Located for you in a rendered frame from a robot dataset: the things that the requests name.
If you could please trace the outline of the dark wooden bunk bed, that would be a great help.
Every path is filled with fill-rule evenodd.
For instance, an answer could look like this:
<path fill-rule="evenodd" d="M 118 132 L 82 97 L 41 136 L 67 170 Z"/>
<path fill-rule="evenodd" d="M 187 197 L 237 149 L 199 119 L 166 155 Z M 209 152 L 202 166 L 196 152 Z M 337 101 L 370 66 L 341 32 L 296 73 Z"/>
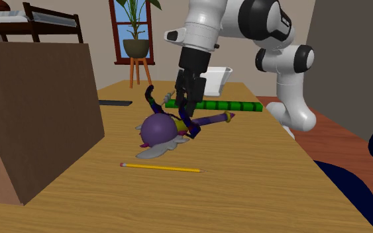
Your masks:
<path fill-rule="evenodd" d="M 8 41 L 8 35 L 30 35 L 39 42 L 41 35 L 75 34 L 83 43 L 81 25 L 77 14 L 70 15 L 23 3 L 21 11 L 0 11 L 0 37 Z"/>

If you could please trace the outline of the red-framed window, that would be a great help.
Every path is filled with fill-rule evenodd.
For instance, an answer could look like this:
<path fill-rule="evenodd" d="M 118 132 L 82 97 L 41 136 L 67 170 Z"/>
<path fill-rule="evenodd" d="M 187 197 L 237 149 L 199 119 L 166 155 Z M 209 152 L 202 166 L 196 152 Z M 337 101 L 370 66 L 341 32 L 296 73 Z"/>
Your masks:
<path fill-rule="evenodd" d="M 138 38 L 149 40 L 149 51 L 146 55 L 146 62 L 148 65 L 154 65 L 154 49 L 153 49 L 153 39 L 152 39 L 152 19 L 151 19 L 151 6 L 152 4 L 148 0 L 137 0 L 138 8 L 136 15 L 140 17 L 140 26 Z M 127 16 L 125 9 L 129 9 L 129 1 L 126 2 L 125 6 L 122 7 L 116 0 L 109 0 L 109 10 L 111 16 L 111 24 L 113 30 L 113 39 L 115 46 L 115 65 L 129 65 L 130 58 L 127 55 L 123 40 L 133 39 L 130 31 L 133 30 L 131 27 L 131 22 Z"/>

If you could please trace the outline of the potted plant on wooden stool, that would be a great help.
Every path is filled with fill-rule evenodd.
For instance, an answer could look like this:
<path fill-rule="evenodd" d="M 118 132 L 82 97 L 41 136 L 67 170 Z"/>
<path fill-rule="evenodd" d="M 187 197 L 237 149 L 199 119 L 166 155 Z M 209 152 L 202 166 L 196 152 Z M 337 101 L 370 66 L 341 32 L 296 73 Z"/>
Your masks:
<path fill-rule="evenodd" d="M 115 0 L 118 5 L 120 5 L 129 20 L 129 26 L 132 28 L 128 30 L 132 34 L 133 39 L 124 39 L 123 46 L 125 52 L 130 58 L 130 79 L 129 87 L 133 88 L 133 75 L 134 70 L 136 70 L 136 82 L 140 84 L 139 78 L 139 61 L 144 65 L 146 72 L 146 77 L 148 83 L 151 85 L 150 72 L 148 70 L 148 64 L 146 61 L 147 53 L 150 50 L 150 41 L 149 39 L 140 39 L 139 35 L 144 33 L 145 30 L 141 30 L 140 26 L 143 24 L 141 21 L 141 12 L 144 6 L 148 3 L 149 5 L 155 6 L 157 9 L 162 9 L 159 0 L 143 0 L 143 3 L 139 7 L 139 0 Z"/>

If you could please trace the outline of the brown cardboard box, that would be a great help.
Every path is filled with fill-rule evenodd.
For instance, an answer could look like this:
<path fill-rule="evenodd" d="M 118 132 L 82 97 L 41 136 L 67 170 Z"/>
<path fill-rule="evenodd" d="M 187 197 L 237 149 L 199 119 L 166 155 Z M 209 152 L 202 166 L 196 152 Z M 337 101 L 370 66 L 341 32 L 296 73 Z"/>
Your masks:
<path fill-rule="evenodd" d="M 0 203 L 27 204 L 104 135 L 87 44 L 0 42 Z"/>

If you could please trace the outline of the white square container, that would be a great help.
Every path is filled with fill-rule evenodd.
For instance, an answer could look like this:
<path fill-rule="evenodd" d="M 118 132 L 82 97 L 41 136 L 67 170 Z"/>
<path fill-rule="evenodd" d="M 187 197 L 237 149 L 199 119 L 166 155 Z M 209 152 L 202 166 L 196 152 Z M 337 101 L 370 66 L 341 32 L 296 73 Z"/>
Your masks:
<path fill-rule="evenodd" d="M 230 67 L 208 67 L 207 71 L 201 74 L 201 77 L 206 79 L 204 95 L 219 97 L 232 72 Z"/>

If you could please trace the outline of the black flat slab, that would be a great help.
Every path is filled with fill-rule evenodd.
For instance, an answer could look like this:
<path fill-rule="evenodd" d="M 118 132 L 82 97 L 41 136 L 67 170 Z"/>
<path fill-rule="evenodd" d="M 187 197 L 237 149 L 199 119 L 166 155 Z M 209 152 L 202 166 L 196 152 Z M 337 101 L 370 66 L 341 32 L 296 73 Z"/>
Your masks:
<path fill-rule="evenodd" d="M 127 107 L 127 106 L 130 106 L 132 103 L 133 103 L 132 101 L 99 100 L 99 104 L 100 105 L 105 105 L 105 106 Z"/>

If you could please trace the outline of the yellow pencil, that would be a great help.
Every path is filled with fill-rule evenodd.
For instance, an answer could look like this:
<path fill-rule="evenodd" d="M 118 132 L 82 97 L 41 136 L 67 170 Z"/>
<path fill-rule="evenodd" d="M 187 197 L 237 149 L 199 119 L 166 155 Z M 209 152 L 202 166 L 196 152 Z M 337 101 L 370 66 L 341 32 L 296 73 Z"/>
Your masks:
<path fill-rule="evenodd" d="M 166 170 L 166 171 L 184 171 L 192 173 L 205 173 L 207 170 L 197 169 L 197 168 L 186 168 L 186 167 L 168 167 L 160 165 L 142 165 L 142 164 L 133 164 L 133 163 L 120 163 L 120 167 L 131 167 L 139 169 L 157 169 L 157 170 Z"/>

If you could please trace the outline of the small grey-tipped wooden tool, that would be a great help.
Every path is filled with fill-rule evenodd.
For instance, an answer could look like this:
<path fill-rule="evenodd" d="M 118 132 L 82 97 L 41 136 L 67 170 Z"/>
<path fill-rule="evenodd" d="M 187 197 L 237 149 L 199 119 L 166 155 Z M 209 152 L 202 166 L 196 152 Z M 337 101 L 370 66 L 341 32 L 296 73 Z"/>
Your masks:
<path fill-rule="evenodd" d="M 164 99 L 163 99 L 163 102 L 162 104 L 165 105 L 171 98 L 172 98 L 172 95 L 175 93 L 176 91 L 173 90 L 169 93 L 167 93 L 165 96 L 164 96 Z"/>

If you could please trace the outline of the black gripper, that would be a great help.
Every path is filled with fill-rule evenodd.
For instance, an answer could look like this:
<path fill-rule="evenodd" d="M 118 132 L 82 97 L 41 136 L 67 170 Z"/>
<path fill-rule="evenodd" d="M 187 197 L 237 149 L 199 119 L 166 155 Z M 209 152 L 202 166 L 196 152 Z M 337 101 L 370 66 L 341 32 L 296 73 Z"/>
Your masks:
<path fill-rule="evenodd" d="M 176 78 L 176 105 L 180 106 L 187 91 L 186 113 L 193 116 L 196 104 L 202 102 L 205 91 L 206 79 L 201 77 L 207 71 L 211 58 L 210 52 L 204 52 L 195 48 L 183 47 L 180 54 L 179 67 Z M 185 78 L 188 71 L 193 77 Z"/>

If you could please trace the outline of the green segmented rod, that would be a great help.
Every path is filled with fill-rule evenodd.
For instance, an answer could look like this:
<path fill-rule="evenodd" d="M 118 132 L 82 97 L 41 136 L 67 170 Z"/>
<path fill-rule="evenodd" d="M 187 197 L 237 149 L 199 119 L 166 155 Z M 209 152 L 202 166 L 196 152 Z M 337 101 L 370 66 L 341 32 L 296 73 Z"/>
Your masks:
<path fill-rule="evenodd" d="M 207 101 L 197 103 L 196 109 L 206 110 L 224 110 L 224 111 L 248 111 L 262 112 L 263 105 L 259 102 L 240 102 L 240 101 Z"/>

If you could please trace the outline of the purple-headed doll figure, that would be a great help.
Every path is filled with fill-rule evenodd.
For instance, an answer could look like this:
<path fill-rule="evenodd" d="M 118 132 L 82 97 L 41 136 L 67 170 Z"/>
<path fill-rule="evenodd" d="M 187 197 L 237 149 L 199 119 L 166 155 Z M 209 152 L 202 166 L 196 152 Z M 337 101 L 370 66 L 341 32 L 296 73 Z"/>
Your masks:
<path fill-rule="evenodd" d="M 174 150 L 178 144 L 194 139 L 202 126 L 230 122 L 235 116 L 226 111 L 219 115 L 192 119 L 184 109 L 179 110 L 178 116 L 166 113 L 152 97 L 153 90 L 154 86 L 149 85 L 144 96 L 154 113 L 136 127 L 140 131 L 141 147 L 145 149 L 136 155 L 139 159 L 157 158 L 168 150 Z"/>

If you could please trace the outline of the wooden desk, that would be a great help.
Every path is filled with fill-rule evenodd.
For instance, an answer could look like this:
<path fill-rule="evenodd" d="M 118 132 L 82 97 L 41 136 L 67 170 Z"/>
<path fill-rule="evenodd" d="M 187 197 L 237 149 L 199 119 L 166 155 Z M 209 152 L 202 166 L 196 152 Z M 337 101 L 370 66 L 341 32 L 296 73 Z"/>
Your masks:
<path fill-rule="evenodd" d="M 146 86 L 99 90 L 133 103 L 103 106 L 104 139 L 27 205 L 0 204 L 0 233 L 373 233 L 266 111 L 238 113 L 159 158 L 138 159 L 136 127 L 151 112 Z"/>

